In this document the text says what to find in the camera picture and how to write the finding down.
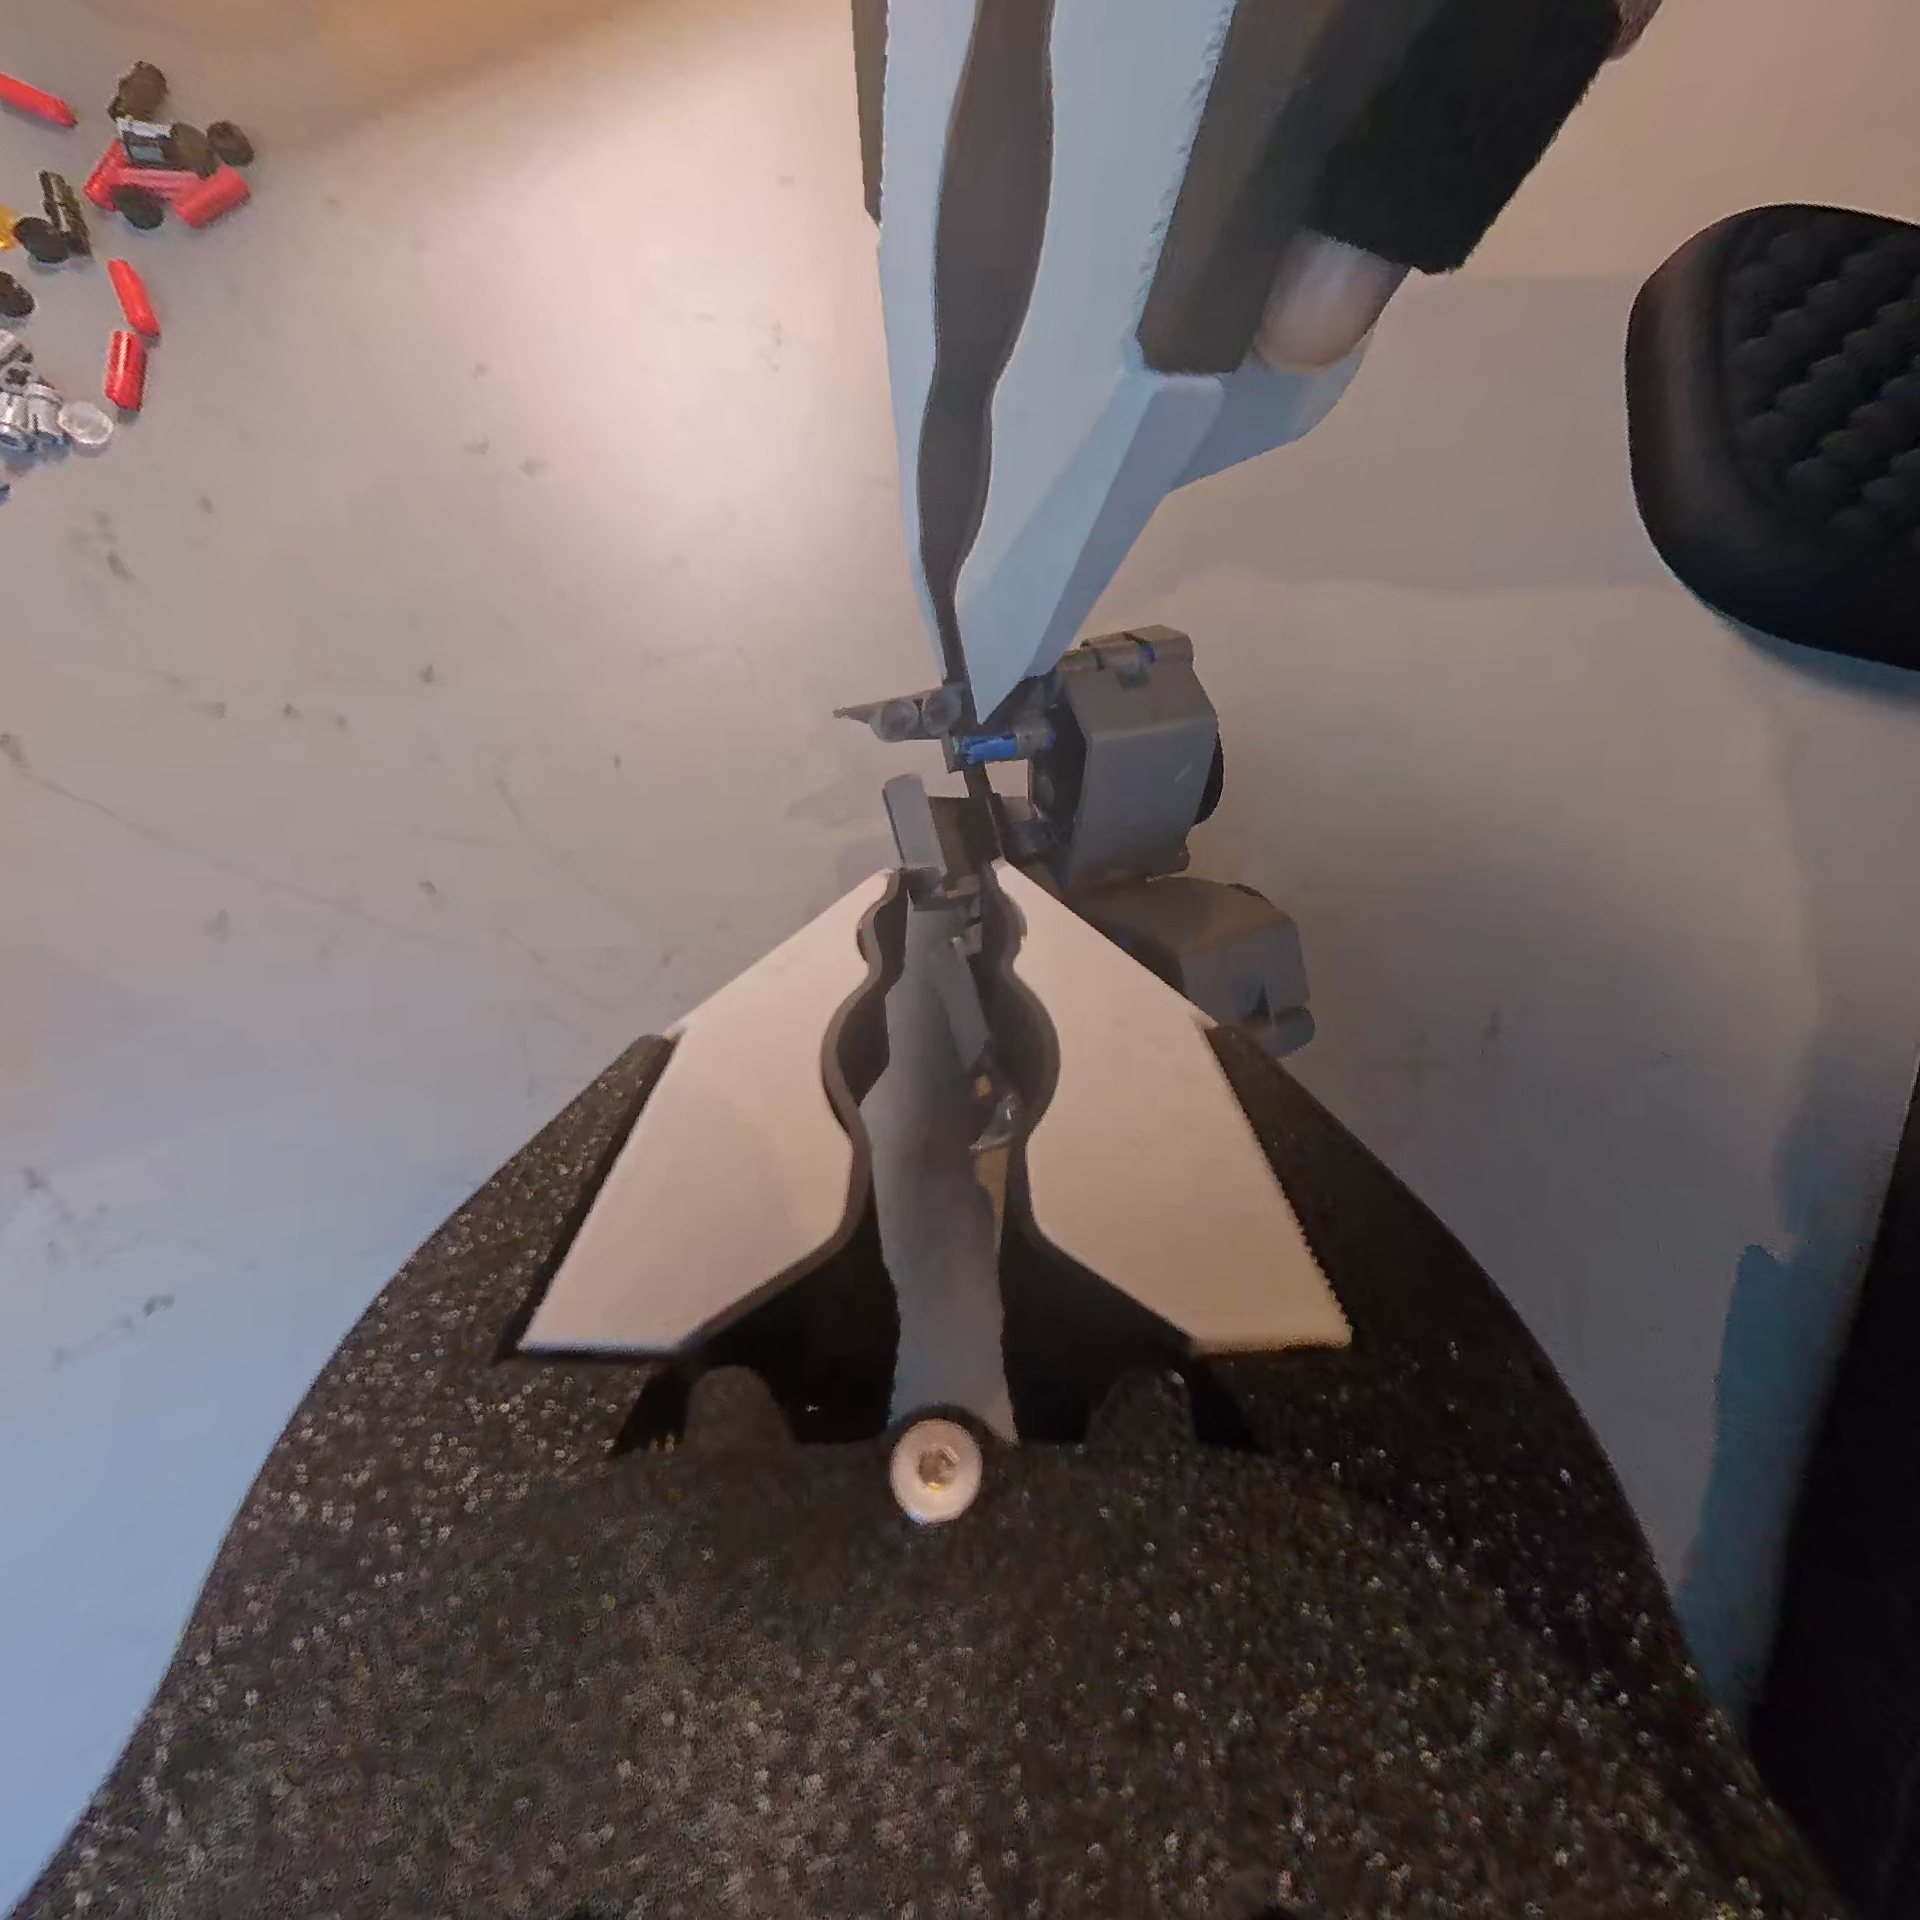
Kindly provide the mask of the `grey toy brick wing assembly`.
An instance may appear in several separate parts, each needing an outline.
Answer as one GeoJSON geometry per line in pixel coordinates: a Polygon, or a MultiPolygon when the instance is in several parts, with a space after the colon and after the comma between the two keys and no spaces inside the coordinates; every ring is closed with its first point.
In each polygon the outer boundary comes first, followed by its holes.
{"type": "MultiPolygon", "coordinates": [[[[922,924],[909,970],[946,1011],[956,1068],[967,1082],[974,1180],[1004,1180],[1019,1132],[1019,1089],[1000,1072],[987,995],[981,861],[967,838],[967,803],[929,796],[922,778],[881,786],[887,824],[901,857],[906,888],[922,924]]],[[[1307,970],[1296,925],[1253,887],[1184,870],[1105,870],[1056,888],[1042,861],[1023,865],[1045,893],[1121,945],[1134,964],[1184,995],[1210,1021],[1250,1033],[1281,1056],[1311,1037],[1307,970]]]]}

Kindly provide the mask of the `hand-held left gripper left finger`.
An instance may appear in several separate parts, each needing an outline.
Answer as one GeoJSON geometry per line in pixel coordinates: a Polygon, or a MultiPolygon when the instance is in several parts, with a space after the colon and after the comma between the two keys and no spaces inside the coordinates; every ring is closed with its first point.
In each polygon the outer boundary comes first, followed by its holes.
{"type": "Polygon", "coordinates": [[[671,1028],[514,1353],[686,1355],[852,1239],[906,918],[875,870],[671,1028]]]}

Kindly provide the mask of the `pile of small brick parts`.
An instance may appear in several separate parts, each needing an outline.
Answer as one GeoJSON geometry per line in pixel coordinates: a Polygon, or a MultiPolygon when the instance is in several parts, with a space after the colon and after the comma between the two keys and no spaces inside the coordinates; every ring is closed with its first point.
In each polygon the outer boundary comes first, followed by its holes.
{"type": "Polygon", "coordinates": [[[14,471],[96,456],[143,407],[161,309],[140,267],[127,251],[109,251],[96,229],[206,229],[253,199],[253,137],[229,120],[194,126],[173,116],[170,101],[163,67],[153,58],[128,63],[111,88],[109,145],[84,183],[74,185],[58,172],[42,172],[37,211],[4,206],[4,251],[17,251],[32,276],[99,267],[120,309],[120,324],[109,329],[99,398],[72,394],[46,372],[27,337],[37,313],[28,282],[4,269],[4,497],[14,471]]]}

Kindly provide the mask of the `person's black printed clothing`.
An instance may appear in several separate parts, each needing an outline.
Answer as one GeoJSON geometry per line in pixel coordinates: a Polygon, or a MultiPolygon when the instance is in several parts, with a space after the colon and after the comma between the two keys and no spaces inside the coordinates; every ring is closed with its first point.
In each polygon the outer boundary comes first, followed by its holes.
{"type": "Polygon", "coordinates": [[[1916,1918],[1916,1098],[1801,1475],[1751,1747],[1862,1918],[1916,1918]]]}

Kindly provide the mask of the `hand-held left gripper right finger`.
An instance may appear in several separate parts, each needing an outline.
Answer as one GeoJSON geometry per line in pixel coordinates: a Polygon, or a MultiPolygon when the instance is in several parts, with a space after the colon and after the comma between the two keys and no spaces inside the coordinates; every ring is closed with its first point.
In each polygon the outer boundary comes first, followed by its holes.
{"type": "Polygon", "coordinates": [[[997,887],[1019,918],[1012,977],[1051,1040],[1025,1139],[1042,1239],[1202,1355],[1344,1349],[1348,1316],[1218,1068],[1213,1021],[1014,867],[997,887]]]}

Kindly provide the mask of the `grey toy brick engine assembly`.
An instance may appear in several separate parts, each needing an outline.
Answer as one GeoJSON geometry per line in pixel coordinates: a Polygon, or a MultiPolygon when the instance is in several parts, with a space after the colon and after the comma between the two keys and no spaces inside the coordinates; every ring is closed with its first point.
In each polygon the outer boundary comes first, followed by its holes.
{"type": "Polygon", "coordinates": [[[948,681],[833,717],[943,744],[970,841],[1061,893],[1187,870],[1222,788],[1215,709],[1171,628],[1091,639],[990,713],[948,681]]]}

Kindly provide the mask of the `grey desk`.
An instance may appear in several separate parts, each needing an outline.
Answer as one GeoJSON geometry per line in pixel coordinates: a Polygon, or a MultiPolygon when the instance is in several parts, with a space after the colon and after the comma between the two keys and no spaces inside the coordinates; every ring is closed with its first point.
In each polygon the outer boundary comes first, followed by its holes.
{"type": "MultiPolygon", "coordinates": [[[[403,1254],[881,857],[928,678],[845,4],[4,4],[258,145],[140,256],[143,414],[4,504],[4,1743],[105,1767],[403,1254]]],[[[1569,1373],[1717,1689],[1916,1056],[1916,692],[1741,639],[1635,516],[1641,278],[1916,220],[1916,4],[1663,4],[1296,449],[1163,504],[1202,861],[1302,1076],[1569,1373]]]]}

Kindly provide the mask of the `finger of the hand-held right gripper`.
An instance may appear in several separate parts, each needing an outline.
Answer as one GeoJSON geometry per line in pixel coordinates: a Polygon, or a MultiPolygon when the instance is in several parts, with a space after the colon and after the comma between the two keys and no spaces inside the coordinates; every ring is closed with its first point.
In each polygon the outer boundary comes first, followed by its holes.
{"type": "Polygon", "coordinates": [[[880,278],[901,466],[901,537],[943,684],[990,717],[961,614],[993,471],[993,130],[997,4],[890,4],[880,278]]]}
{"type": "Polygon", "coordinates": [[[1331,372],[1153,372],[1139,324],[1233,4],[1051,4],[1039,57],[1039,220],[993,347],[993,471],[961,578],[987,709],[1080,639],[1168,494],[1303,436],[1331,372]]]}

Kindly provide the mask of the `person's right hand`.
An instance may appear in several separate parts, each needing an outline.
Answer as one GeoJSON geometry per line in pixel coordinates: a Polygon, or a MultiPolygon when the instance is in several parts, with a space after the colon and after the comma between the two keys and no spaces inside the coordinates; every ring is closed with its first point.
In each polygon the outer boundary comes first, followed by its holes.
{"type": "Polygon", "coordinates": [[[1296,229],[1270,278],[1253,356],[1270,372],[1331,372],[1378,327],[1410,267],[1317,229],[1296,229]]]}

